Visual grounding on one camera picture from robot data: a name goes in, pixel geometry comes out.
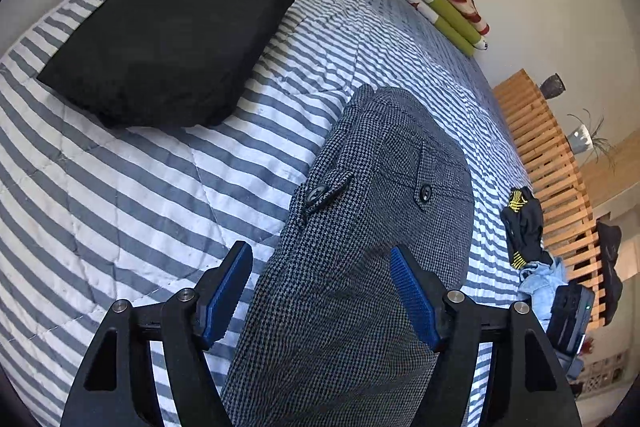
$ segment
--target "black button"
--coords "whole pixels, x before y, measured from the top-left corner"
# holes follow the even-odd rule
[[[306,195],[305,203],[308,205],[316,203],[316,201],[319,200],[320,196],[322,196],[328,189],[329,187],[323,183],[318,185]]]
[[[431,185],[425,183],[422,187],[420,187],[420,201],[422,203],[427,203],[431,199]]]

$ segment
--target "blue rubber pad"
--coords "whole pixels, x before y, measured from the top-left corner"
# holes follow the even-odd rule
[[[207,343],[213,344],[225,336],[226,328],[251,275],[253,262],[251,247],[245,244],[207,305],[207,322],[202,334]]]
[[[391,249],[390,270],[415,334],[420,341],[435,349],[441,341],[435,329],[435,311],[397,247]]]

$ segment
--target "houndstooth fabric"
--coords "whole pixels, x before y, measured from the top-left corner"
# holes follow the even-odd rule
[[[460,288],[474,221],[462,150],[408,91],[362,86],[289,212],[223,391],[233,424],[409,425],[435,355],[401,306],[389,254],[405,244]]]

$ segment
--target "striped quilt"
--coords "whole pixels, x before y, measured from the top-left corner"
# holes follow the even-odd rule
[[[290,196],[354,90],[399,86],[462,147],[475,205],[463,290],[507,306],[499,211],[527,175],[491,91],[404,0],[296,0],[235,113],[218,127],[108,130],[37,81],[104,0],[65,0],[0,59],[0,363],[44,426],[60,423],[82,356],[115,299],[166,300],[217,266],[238,239],[254,272],[224,339],[207,353],[218,388]],[[165,423],[179,425],[161,344],[153,343]],[[490,363],[470,397],[478,423]]]

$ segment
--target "striped bedsheet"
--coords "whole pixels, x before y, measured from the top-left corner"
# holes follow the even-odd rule
[[[44,426],[59,425],[115,299],[164,301],[242,239],[254,250],[254,272],[227,334],[206,356],[224,385],[290,196],[363,82],[411,90],[460,143],[476,199],[464,291],[498,306],[515,298],[498,213],[526,173],[476,63],[404,0],[296,0],[233,116],[172,133],[104,129],[37,82],[103,1],[65,0],[0,59],[0,363]],[[161,344],[152,354],[165,423],[179,425]],[[470,425],[489,361],[482,347]]]

